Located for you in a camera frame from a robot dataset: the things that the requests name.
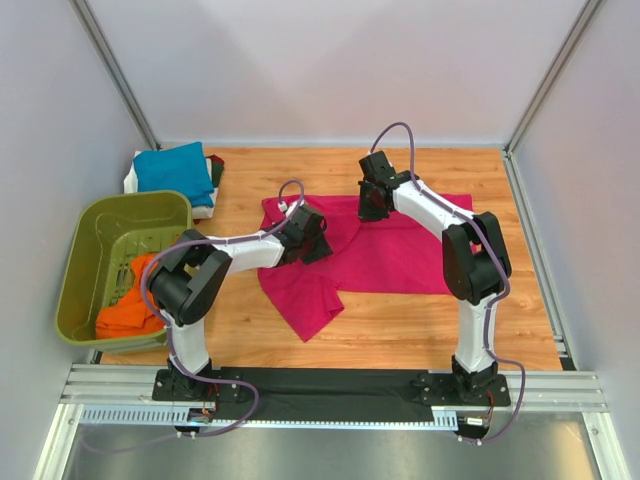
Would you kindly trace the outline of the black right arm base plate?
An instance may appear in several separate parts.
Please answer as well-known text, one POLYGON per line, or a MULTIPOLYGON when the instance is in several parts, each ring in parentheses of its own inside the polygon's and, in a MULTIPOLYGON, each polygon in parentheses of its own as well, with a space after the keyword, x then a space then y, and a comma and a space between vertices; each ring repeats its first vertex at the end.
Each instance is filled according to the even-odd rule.
POLYGON ((410 382, 417 400, 428 406, 507 407, 511 405, 504 375, 465 379, 454 373, 422 372, 410 382))

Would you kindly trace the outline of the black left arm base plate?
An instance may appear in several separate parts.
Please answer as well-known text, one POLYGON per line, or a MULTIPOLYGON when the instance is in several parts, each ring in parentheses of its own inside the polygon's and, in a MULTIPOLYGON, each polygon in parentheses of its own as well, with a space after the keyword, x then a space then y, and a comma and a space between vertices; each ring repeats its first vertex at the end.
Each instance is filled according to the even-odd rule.
POLYGON ((240 403, 254 398, 250 389, 241 387, 241 370, 221 368, 201 372, 201 376, 210 379, 232 380, 231 384, 211 384, 184 376, 177 369, 167 368, 157 372, 151 398, 164 402, 213 402, 240 403))

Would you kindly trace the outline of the olive green plastic basket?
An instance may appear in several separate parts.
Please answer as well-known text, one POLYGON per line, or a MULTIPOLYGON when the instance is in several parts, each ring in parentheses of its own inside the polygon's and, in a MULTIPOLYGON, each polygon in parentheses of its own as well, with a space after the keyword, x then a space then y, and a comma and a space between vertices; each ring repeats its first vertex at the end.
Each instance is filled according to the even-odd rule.
POLYGON ((191 204, 174 191, 105 197, 80 215, 59 297, 55 327, 67 344, 103 353, 136 353, 166 344, 162 330, 100 339, 96 320, 128 293, 140 255, 171 246, 192 226, 191 204))

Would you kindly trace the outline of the magenta pink t shirt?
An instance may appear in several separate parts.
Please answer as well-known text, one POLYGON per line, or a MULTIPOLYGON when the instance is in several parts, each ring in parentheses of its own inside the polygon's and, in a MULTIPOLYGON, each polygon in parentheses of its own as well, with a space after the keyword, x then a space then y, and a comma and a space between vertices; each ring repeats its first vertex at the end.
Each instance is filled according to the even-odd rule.
POLYGON ((306 265, 300 261, 260 269, 263 292, 298 337, 306 342, 344 310, 339 294, 449 293, 439 238, 397 212, 364 223, 356 195, 309 195, 327 222, 332 253, 306 265))

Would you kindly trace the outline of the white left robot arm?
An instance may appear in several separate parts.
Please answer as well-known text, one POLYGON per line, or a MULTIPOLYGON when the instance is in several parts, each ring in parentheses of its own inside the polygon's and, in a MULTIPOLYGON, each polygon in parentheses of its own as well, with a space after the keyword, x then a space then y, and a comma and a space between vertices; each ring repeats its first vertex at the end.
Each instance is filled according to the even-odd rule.
POLYGON ((143 298, 165 323, 170 347, 168 367, 157 372, 156 401, 211 401, 214 380, 206 348, 204 320, 226 277, 248 270, 314 263, 332 253, 327 221, 308 205, 289 208, 283 221, 244 237, 183 232, 176 244, 151 262, 140 280, 143 298))

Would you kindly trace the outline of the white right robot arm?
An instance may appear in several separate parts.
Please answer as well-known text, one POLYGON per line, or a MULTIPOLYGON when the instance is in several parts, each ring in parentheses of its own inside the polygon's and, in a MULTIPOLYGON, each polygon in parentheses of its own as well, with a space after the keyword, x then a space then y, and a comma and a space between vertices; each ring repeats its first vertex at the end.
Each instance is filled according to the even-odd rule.
POLYGON ((441 241, 443 276, 458 300, 459 338, 446 386, 470 404, 498 379, 493 352, 497 304, 511 274, 495 215, 476 215, 434 192, 409 171, 398 172, 382 151, 359 161, 358 216, 362 221, 403 214, 441 241))

